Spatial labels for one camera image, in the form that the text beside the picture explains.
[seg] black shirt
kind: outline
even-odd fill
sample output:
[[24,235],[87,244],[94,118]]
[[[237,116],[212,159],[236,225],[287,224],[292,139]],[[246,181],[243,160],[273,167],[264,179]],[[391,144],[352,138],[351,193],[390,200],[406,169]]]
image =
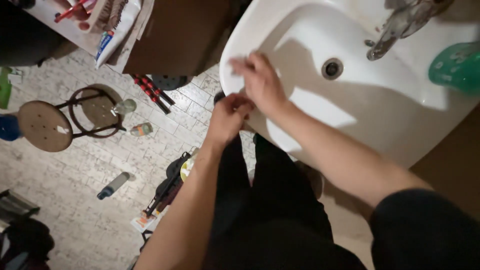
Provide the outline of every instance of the black shirt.
[[[370,220],[376,269],[480,269],[480,227],[435,192],[385,198]],[[229,233],[209,247],[205,269],[364,269],[350,251],[293,220]]]

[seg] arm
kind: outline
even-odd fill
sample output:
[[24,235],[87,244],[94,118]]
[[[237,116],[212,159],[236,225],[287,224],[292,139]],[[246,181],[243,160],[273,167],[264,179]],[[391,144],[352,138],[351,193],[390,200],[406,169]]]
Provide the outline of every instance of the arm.
[[431,189],[423,180],[366,145],[302,112],[285,97],[268,59],[253,53],[232,60],[245,78],[246,92],[269,119],[295,138],[324,176],[336,187],[371,207],[388,195],[409,188]]
[[217,103],[192,171],[148,240],[135,270],[201,267],[212,226],[220,158],[252,109],[240,95]]

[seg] sink basin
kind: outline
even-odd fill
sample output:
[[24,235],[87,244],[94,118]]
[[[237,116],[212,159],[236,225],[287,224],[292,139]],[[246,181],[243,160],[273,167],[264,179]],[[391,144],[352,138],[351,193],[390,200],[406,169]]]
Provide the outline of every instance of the sink basin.
[[[364,42],[376,41],[380,35],[377,30],[389,15],[383,2],[254,0],[220,61],[225,93],[244,87],[243,79],[231,74],[228,59],[259,49],[275,66],[288,98],[305,113],[406,167],[413,165],[479,101],[435,86],[427,78],[438,53],[474,40],[479,27],[432,20],[382,59],[370,62]],[[322,74],[331,58],[343,65],[335,80]],[[301,146],[259,111],[251,114],[249,125],[312,165]]]

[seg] forearm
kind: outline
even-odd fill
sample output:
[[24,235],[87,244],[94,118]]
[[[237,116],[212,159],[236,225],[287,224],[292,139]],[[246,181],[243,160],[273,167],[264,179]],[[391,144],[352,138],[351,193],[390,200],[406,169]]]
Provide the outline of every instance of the forearm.
[[298,141],[333,185],[372,207],[399,190],[430,188],[408,170],[306,115],[291,102],[270,118]]
[[135,270],[200,268],[212,226],[223,148],[204,142],[190,175],[158,223]]

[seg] hand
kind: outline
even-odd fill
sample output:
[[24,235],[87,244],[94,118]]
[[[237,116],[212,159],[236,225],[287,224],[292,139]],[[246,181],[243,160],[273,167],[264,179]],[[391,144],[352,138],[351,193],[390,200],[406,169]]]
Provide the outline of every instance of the hand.
[[225,147],[239,133],[254,105],[242,94],[230,94],[216,103],[205,141]]
[[230,64],[234,73],[243,76],[247,96],[267,116],[288,102],[280,79],[265,55],[253,52],[247,59],[230,59]]

